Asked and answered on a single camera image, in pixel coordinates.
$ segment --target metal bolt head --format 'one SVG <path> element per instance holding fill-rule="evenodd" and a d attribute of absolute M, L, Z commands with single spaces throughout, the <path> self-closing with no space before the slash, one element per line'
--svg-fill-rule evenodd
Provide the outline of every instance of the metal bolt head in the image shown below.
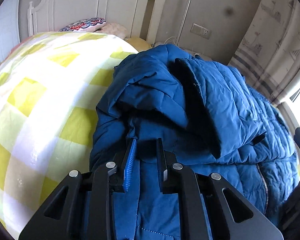
<path fill-rule="evenodd" d="M 181 170 L 183 168 L 181 163 L 174 163 L 172 165 L 172 168 L 174 168 L 175 170 Z"/>
<path fill-rule="evenodd" d="M 76 170 L 73 170 L 73 171 L 70 171 L 70 172 L 69 172 L 69 176 L 72 177 L 72 178 L 78 176 L 78 174 L 79 174 L 79 172 L 76 171 Z"/>
<path fill-rule="evenodd" d="M 115 162 L 108 162 L 108 163 L 106 164 L 106 167 L 109 168 L 109 169 L 114 168 L 114 167 L 115 167 Z"/>
<path fill-rule="evenodd" d="M 214 172 L 211 174 L 211 178 L 214 180 L 219 180 L 221 179 L 221 175 L 219 173 Z"/>

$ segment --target wooden headboard panel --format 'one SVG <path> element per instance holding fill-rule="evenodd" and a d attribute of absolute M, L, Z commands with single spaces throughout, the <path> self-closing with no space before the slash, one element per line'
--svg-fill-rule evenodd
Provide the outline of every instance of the wooden headboard panel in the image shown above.
<path fill-rule="evenodd" d="M 165 0 L 154 0 L 147 41 L 153 44 Z M 139 37 L 148 0 L 41 0 L 28 9 L 29 36 L 58 31 L 75 21 L 101 17 L 127 28 L 129 36 Z"/>

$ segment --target yellow and white duvet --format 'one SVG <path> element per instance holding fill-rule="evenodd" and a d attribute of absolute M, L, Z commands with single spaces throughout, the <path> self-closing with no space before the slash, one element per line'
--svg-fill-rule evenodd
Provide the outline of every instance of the yellow and white duvet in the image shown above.
<path fill-rule="evenodd" d="M 0 221 L 17 239 L 70 170 L 89 171 L 95 106 L 137 51 L 97 33 L 41 33 L 0 65 Z"/>

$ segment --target striped curtain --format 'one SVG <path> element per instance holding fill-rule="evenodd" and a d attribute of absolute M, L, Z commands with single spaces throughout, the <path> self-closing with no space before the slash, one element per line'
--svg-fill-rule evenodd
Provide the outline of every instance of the striped curtain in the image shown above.
<path fill-rule="evenodd" d="M 298 0 L 261 0 L 229 65 L 274 105 L 292 96 L 300 88 Z"/>

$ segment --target yellow pillow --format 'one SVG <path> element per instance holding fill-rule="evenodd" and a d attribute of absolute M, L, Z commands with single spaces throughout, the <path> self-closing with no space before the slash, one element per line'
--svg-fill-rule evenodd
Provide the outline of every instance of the yellow pillow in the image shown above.
<path fill-rule="evenodd" d="M 124 40 L 139 52 L 152 48 L 148 42 L 139 37 L 125 38 Z"/>

